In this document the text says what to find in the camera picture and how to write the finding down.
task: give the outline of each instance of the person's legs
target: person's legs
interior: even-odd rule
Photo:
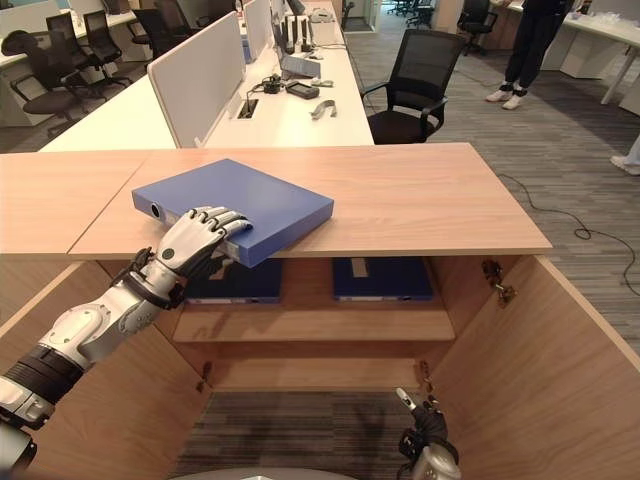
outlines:
[[[527,94],[527,89],[540,73],[547,49],[553,42],[563,21],[564,15],[544,15],[537,18],[529,53],[520,72],[519,85],[514,89],[513,97],[502,108],[515,110],[520,106],[522,99]]]
[[[522,68],[529,55],[529,49],[534,39],[536,17],[523,12],[516,39],[513,43],[513,54],[509,58],[509,64],[504,76],[504,82],[500,89],[486,100],[487,102],[504,102],[511,98],[513,92],[513,83],[520,77]]]
[[[640,135],[626,157],[611,157],[611,163],[631,175],[640,175]]]

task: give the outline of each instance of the robotic arm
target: robotic arm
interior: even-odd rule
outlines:
[[[0,376],[0,472],[26,467],[35,456],[37,447],[23,427],[41,428],[82,375],[160,311],[177,307],[190,278],[221,267],[211,261],[218,246],[250,227],[223,207],[192,209],[165,234],[157,254],[151,247],[141,250],[100,298],[60,315]]]

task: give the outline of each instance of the cabinet door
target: cabinet door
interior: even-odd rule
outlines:
[[[66,309],[92,301],[110,277],[96,263],[65,269],[0,327],[0,371],[29,351]],[[30,471],[71,480],[162,479],[210,390],[166,338],[149,327],[87,373],[32,432]]]
[[[546,258],[504,284],[433,375],[463,478],[637,479],[638,356]]]

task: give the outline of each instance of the mesh chair back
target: mesh chair back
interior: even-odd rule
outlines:
[[[164,24],[162,15],[160,15],[160,12],[155,8],[134,10],[133,13],[140,22],[140,25],[142,25],[145,33],[149,36],[151,49],[153,50],[153,58],[158,58],[180,43],[179,40],[176,40],[173,35],[171,35],[171,32]]]
[[[112,62],[122,55],[122,51],[111,38],[107,15],[104,10],[85,13],[84,26],[87,29],[87,40],[93,53],[103,62]]]
[[[191,27],[176,0],[158,0],[156,7],[173,35],[191,35]]]
[[[464,38],[429,30],[405,30],[389,79],[389,104],[422,110],[447,89]]]
[[[62,86],[60,79],[75,69],[66,49],[64,35],[58,31],[30,33],[35,42],[25,45],[29,66],[47,90]]]
[[[73,64],[77,68],[84,68],[90,64],[89,56],[80,47],[76,34],[73,31],[73,20],[69,12],[62,15],[47,17],[47,29],[49,31],[57,31],[64,35],[64,41],[67,51],[71,55]]]
[[[464,23],[484,23],[490,4],[490,0],[465,0],[462,7]]]

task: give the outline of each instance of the robotic hand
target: robotic hand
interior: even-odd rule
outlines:
[[[433,395],[418,406],[401,389],[396,394],[415,420],[415,430],[406,429],[399,449],[409,463],[403,469],[411,470],[411,480],[460,480],[458,452],[447,440],[448,430],[438,400]]]
[[[222,256],[212,257],[223,241],[251,224],[223,207],[185,213],[165,234],[153,254],[140,250],[98,299],[64,312],[31,352],[0,376],[0,472],[27,466],[36,445],[22,427],[37,430],[55,404],[96,362],[161,310],[182,302],[190,278],[213,273]]]

